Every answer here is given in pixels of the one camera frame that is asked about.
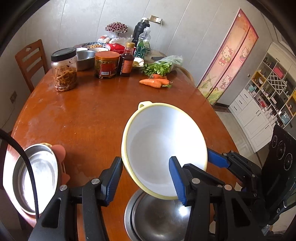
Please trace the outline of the deep stainless steel bowl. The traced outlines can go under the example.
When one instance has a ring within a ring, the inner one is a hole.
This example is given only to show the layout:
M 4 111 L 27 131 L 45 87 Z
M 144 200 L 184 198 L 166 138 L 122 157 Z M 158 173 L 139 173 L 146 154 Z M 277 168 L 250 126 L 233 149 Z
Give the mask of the deep stainless steel bowl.
M 191 207 L 178 200 L 154 198 L 137 190 L 125 209 L 130 240 L 184 240 Z

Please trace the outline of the rear orange carrot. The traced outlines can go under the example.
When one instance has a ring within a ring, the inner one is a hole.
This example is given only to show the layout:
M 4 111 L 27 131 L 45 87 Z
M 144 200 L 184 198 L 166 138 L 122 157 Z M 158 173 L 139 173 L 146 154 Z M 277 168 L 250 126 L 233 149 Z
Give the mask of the rear orange carrot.
M 159 75 L 159 74 L 152 74 L 151 77 L 152 77 L 153 79 L 167 79 L 166 76 L 161 76 L 161 75 Z

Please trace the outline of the middle orange carrot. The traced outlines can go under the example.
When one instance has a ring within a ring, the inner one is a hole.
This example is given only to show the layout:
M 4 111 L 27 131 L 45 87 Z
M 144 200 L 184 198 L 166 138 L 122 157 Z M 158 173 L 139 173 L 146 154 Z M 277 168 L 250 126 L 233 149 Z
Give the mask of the middle orange carrot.
M 171 84 L 172 84 L 171 81 L 164 79 L 164 78 L 158 78 L 157 80 L 161 83 L 162 87 L 171 88 Z

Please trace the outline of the red tissue packet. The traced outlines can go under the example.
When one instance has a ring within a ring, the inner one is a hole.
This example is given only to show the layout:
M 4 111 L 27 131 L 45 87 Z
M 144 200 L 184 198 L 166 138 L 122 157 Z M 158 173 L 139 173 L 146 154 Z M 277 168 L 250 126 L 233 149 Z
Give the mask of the red tissue packet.
M 122 54 L 125 50 L 126 38 L 113 38 L 106 45 L 106 49 L 112 52 Z

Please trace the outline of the low wall outlet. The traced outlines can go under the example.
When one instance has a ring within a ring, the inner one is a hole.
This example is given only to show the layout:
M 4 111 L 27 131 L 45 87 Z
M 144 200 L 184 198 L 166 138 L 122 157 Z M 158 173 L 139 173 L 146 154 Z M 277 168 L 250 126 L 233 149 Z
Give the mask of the low wall outlet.
M 11 103 L 14 103 L 16 101 L 16 98 L 17 98 L 17 93 L 16 91 L 14 91 L 10 96 Z

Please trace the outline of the orange-lid pickle jar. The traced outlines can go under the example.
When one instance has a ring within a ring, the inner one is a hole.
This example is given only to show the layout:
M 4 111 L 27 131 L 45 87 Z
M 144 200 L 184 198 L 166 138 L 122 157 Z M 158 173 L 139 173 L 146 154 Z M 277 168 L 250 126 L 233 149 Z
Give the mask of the orange-lid pickle jar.
M 112 78 L 117 73 L 120 55 L 112 51 L 95 53 L 94 73 L 95 76 L 104 79 Z

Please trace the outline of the hello kitty sliding door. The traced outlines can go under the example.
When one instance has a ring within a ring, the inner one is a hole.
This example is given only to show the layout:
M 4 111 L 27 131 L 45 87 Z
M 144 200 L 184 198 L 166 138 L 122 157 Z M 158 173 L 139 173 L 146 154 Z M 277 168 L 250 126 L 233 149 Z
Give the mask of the hello kitty sliding door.
M 239 10 L 197 88 L 214 105 L 236 77 L 258 40 L 253 25 Z

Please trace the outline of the orange carrot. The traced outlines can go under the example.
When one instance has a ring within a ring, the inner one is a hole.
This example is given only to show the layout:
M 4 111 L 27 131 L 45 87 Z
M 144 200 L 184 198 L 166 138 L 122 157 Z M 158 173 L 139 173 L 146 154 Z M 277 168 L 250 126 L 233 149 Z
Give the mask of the orange carrot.
M 153 88 L 158 88 L 158 89 L 162 87 L 162 83 L 156 79 L 143 79 L 143 80 L 140 80 L 139 83 L 146 86 L 153 87 Z
M 152 77 L 153 79 L 167 79 L 166 76 L 161 76 L 161 75 L 159 75 L 159 74 L 152 74 L 151 77 Z
M 162 87 L 171 88 L 171 84 L 172 84 L 171 81 L 164 79 L 164 78 L 158 78 L 157 80 L 161 83 Z

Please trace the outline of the black thermos flask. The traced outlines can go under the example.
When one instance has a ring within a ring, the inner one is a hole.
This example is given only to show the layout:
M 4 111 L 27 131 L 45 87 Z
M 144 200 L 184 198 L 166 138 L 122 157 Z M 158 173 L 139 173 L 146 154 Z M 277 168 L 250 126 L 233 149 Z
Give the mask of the black thermos flask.
M 135 26 L 134 31 L 133 31 L 133 35 L 132 35 L 132 38 L 133 38 L 132 42 L 135 43 L 135 46 L 138 43 L 138 38 L 139 38 L 140 34 L 144 32 L 144 29 L 146 27 L 150 27 L 148 18 L 142 18 Z

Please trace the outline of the black-lid jar of snacks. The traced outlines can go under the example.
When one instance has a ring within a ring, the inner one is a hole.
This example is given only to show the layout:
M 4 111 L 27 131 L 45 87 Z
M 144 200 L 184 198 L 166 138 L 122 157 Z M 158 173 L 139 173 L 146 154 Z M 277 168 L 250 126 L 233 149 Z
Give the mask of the black-lid jar of snacks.
M 59 92 L 75 88 L 77 84 L 77 50 L 60 49 L 51 55 L 54 87 Z

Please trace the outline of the shallow stainless steel plate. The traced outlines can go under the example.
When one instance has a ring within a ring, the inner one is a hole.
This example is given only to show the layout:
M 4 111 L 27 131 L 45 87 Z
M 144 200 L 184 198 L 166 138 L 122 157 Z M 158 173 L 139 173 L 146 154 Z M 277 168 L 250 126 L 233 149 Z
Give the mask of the shallow stainless steel plate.
M 61 183 L 58 161 L 51 148 L 45 144 L 32 145 L 25 149 L 25 153 L 32 166 L 39 213 L 42 213 Z M 36 215 L 32 184 L 22 157 L 17 159 L 14 167 L 13 191 L 21 209 L 29 215 Z

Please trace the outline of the wall power socket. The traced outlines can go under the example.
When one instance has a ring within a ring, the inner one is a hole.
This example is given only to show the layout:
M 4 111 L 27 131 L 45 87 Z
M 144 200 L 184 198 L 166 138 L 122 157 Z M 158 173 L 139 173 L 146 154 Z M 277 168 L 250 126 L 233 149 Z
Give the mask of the wall power socket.
M 153 22 L 153 23 L 161 24 L 162 23 L 162 18 L 159 18 L 159 17 L 154 16 L 154 15 L 150 15 L 149 21 Z

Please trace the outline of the yellow and white bowl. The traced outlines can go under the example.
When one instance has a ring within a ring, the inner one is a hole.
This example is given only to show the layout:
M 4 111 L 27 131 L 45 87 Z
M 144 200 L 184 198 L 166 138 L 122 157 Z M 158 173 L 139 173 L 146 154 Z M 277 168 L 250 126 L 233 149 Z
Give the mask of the yellow and white bowl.
M 167 104 L 138 104 L 123 131 L 121 157 L 130 177 L 147 194 L 163 200 L 177 198 L 169 171 L 170 157 L 180 165 L 206 170 L 204 136 L 183 110 Z

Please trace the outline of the steel bowl behind jars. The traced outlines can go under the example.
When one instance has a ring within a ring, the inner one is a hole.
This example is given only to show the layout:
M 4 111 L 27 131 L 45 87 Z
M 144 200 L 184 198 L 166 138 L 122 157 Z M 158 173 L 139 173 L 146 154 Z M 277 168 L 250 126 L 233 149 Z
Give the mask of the steel bowl behind jars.
M 94 68 L 95 52 L 84 50 L 77 52 L 77 71 L 84 71 Z

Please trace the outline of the dark sauce bottle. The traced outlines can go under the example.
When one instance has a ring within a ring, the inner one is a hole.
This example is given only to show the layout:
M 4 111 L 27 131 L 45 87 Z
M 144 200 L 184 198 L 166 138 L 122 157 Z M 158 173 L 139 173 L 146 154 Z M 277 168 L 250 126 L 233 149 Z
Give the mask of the dark sauce bottle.
M 132 65 L 134 61 L 134 46 L 135 43 L 128 42 L 125 45 L 125 50 L 119 57 L 117 74 L 119 76 L 129 76 L 132 71 Z

